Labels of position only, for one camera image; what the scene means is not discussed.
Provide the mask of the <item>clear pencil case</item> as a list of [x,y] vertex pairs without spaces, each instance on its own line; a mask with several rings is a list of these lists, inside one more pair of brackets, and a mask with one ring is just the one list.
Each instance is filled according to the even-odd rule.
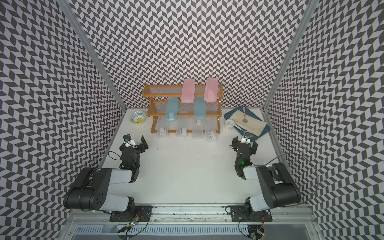
[[189,118],[179,117],[177,120],[177,137],[186,137],[188,135]]
[[199,140],[204,137],[204,121],[194,119],[193,125],[193,139]]
[[167,138],[169,136],[168,122],[165,117],[158,117],[156,130],[159,138]]
[[208,142],[214,142],[218,139],[215,120],[214,117],[206,117],[204,121],[204,131]]

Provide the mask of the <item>teal pencil case with label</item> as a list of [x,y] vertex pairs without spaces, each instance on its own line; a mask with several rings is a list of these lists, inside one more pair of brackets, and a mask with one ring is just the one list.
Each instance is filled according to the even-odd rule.
[[175,122],[178,118],[179,99],[177,97],[168,98],[166,106],[165,121]]

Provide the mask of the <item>teal pencil case plain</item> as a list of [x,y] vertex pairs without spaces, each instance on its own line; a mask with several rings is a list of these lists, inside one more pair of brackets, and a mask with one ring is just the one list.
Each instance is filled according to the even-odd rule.
[[204,120],[206,118],[206,102],[204,97],[195,97],[194,116],[196,120]]

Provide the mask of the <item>pink pencil case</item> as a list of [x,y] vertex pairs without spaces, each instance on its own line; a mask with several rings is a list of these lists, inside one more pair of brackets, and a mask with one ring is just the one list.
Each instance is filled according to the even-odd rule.
[[208,78],[205,85],[204,100],[207,103],[214,103],[217,100],[219,80]]
[[181,102],[183,104],[192,104],[195,99],[196,81],[194,79],[185,79],[182,87]]

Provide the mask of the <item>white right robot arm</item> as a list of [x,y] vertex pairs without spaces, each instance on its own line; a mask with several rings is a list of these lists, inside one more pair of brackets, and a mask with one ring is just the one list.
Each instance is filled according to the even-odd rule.
[[246,143],[233,138],[231,148],[236,152],[235,171],[243,180],[256,180],[261,193],[246,198],[245,213],[249,218],[264,214],[277,207],[298,204],[301,192],[291,174],[283,163],[271,165],[254,165],[251,155],[257,151],[257,143]]

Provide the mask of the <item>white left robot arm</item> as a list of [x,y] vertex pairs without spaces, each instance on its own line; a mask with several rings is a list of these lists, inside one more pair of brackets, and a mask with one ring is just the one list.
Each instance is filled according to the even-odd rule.
[[229,140],[150,139],[124,143],[120,167],[84,168],[67,193],[69,209],[133,210],[135,204],[233,204],[241,189]]

